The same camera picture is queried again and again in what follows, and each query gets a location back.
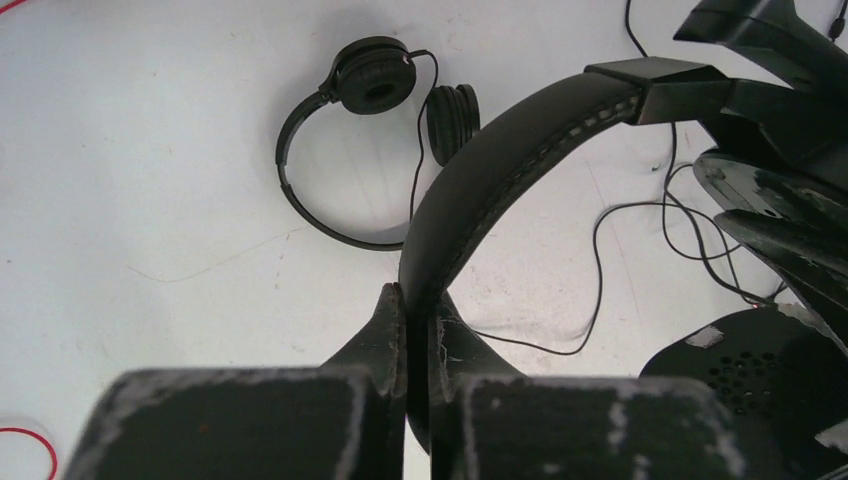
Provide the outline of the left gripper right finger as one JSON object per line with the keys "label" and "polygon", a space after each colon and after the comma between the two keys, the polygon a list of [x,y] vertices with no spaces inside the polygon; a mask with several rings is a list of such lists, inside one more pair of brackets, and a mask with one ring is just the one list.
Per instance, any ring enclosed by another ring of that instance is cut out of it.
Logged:
{"label": "left gripper right finger", "polygon": [[461,319],[429,308],[429,456],[435,479],[783,479],[777,352],[766,309],[712,322],[635,378],[520,373]]}

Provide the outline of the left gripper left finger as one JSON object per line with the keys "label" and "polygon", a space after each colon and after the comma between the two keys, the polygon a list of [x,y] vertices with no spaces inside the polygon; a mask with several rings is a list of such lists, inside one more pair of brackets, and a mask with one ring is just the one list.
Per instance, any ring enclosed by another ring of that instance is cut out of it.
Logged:
{"label": "left gripper left finger", "polygon": [[93,408],[68,479],[399,479],[406,319],[397,285],[317,367],[129,371]]}

